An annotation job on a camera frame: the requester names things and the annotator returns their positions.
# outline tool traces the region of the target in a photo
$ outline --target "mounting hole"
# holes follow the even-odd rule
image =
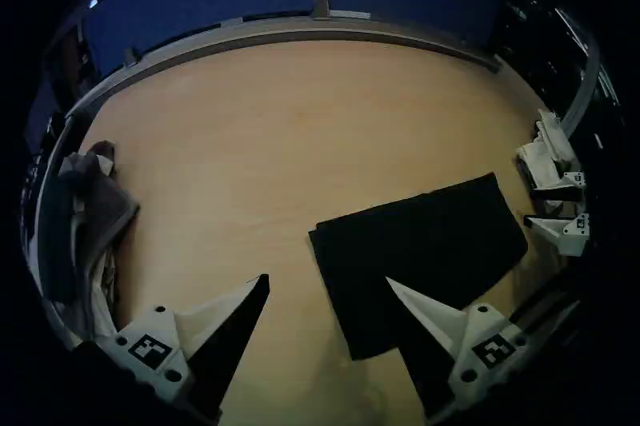
[[[460,379],[465,383],[472,383],[476,380],[477,377],[478,374],[473,369],[467,369],[460,375]]]
[[[165,378],[172,383],[178,383],[182,379],[182,374],[177,372],[175,369],[167,369],[165,371]]]

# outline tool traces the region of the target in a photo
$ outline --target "gray fabric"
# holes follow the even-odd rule
[[[86,155],[66,157],[58,177],[74,193],[74,283],[78,299],[58,312],[82,339],[94,339],[108,326],[115,292],[114,242],[138,211],[138,203],[105,173],[114,170],[114,146],[100,141]]]
[[[82,274],[82,306],[87,316],[88,334],[93,334],[91,278],[95,265],[107,248],[123,233],[138,211],[136,203],[116,182],[98,175],[85,199],[86,228],[78,242],[78,273]]]

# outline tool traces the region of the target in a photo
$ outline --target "black cloth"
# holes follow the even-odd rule
[[[398,299],[385,276],[461,309],[527,250],[493,173],[318,223],[309,235],[354,360],[397,345]]]

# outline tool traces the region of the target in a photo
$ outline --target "wooden table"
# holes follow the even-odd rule
[[[352,362],[307,232],[319,221],[514,167],[542,102],[513,71],[364,42],[291,42],[201,58],[112,97],[84,141],[116,145],[140,202],[118,252],[120,326],[269,273],[271,294],[223,424],[422,424],[398,351]],[[505,314],[557,265],[530,251],[482,299]]]

